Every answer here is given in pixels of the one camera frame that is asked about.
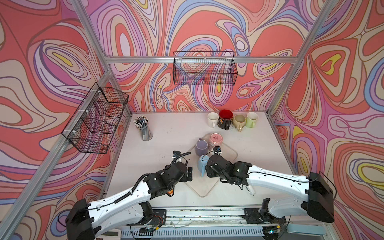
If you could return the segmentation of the light blue mug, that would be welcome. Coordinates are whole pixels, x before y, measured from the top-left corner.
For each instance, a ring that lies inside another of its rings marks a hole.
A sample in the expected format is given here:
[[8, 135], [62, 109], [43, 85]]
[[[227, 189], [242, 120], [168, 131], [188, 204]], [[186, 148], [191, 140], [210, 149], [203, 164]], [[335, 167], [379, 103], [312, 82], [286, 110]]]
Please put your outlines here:
[[206, 165], [208, 163], [209, 158], [210, 157], [208, 155], [203, 155], [203, 156], [200, 156], [200, 158], [198, 160], [198, 169], [199, 169], [199, 171], [201, 173], [201, 177], [205, 176]]

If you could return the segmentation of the black mug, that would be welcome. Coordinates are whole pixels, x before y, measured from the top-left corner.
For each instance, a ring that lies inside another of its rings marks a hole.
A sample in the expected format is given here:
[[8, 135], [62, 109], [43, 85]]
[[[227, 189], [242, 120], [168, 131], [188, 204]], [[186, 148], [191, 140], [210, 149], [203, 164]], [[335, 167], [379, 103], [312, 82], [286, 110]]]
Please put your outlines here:
[[228, 131], [231, 124], [234, 114], [230, 110], [221, 110], [219, 112], [218, 127], [220, 129]]

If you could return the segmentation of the white mug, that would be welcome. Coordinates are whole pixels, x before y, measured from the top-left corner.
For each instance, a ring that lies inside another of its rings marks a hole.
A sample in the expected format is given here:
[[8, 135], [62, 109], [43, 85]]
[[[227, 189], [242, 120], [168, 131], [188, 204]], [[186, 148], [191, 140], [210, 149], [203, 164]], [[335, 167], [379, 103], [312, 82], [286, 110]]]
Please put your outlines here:
[[219, 114], [215, 112], [208, 113], [207, 124], [210, 128], [215, 128], [218, 124]]

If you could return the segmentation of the cream round mug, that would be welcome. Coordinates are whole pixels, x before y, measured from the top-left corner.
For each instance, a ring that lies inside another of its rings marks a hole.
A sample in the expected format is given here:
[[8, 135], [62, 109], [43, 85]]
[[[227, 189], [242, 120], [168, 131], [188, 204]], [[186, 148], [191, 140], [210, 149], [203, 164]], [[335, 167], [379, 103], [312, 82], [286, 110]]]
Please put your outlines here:
[[235, 115], [232, 119], [233, 127], [241, 132], [246, 125], [246, 118], [243, 115]]

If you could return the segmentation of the light green mug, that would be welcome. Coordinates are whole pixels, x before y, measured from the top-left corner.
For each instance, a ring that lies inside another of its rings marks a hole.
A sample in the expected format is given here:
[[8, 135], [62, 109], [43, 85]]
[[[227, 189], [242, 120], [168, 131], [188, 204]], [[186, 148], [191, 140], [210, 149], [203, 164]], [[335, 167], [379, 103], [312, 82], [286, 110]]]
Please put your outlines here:
[[259, 115], [257, 113], [254, 113], [254, 112], [247, 113], [246, 127], [250, 129], [254, 128], [256, 126], [256, 122], [258, 121], [258, 119], [259, 119]]

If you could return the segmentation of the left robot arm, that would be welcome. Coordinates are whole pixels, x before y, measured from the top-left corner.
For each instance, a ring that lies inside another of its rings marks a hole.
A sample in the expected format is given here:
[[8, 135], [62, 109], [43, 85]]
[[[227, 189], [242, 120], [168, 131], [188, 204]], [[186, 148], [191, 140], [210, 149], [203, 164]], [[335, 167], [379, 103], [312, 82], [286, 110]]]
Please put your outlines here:
[[143, 174], [135, 185], [111, 197], [88, 203], [77, 201], [65, 219], [69, 240], [94, 240], [122, 225], [148, 223], [153, 217], [150, 200], [166, 195], [179, 182], [190, 182], [193, 168], [182, 162], [155, 173]]

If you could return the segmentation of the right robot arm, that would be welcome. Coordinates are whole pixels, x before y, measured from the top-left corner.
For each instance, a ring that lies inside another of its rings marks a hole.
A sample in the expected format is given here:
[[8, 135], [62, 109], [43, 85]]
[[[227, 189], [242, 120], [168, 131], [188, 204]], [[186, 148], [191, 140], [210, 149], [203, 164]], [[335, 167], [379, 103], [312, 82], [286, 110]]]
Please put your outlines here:
[[239, 187], [257, 186], [289, 195], [287, 199], [268, 201], [268, 214], [275, 218], [308, 215], [323, 223], [335, 221], [336, 187], [329, 186], [320, 173], [287, 175], [246, 162], [231, 163], [219, 154], [213, 154], [206, 163], [205, 172], [209, 178], [220, 178], [222, 183]]

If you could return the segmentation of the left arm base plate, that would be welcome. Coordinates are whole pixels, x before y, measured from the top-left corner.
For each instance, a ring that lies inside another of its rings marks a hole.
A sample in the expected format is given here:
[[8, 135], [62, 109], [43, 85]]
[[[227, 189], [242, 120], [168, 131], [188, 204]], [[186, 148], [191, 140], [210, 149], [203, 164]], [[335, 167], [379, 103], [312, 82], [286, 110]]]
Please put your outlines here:
[[165, 209], [143, 209], [139, 206], [133, 212], [134, 218], [125, 226], [148, 226], [149, 228], [161, 227], [166, 223], [167, 211]]

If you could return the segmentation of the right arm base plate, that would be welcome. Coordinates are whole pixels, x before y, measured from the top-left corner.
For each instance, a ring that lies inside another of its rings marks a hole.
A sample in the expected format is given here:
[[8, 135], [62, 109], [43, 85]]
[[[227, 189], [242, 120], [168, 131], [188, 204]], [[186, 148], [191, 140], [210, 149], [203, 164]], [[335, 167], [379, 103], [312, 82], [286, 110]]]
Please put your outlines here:
[[285, 217], [276, 218], [270, 214], [268, 209], [245, 208], [244, 215], [241, 216], [247, 224], [265, 224], [265, 225], [284, 225], [287, 220]]

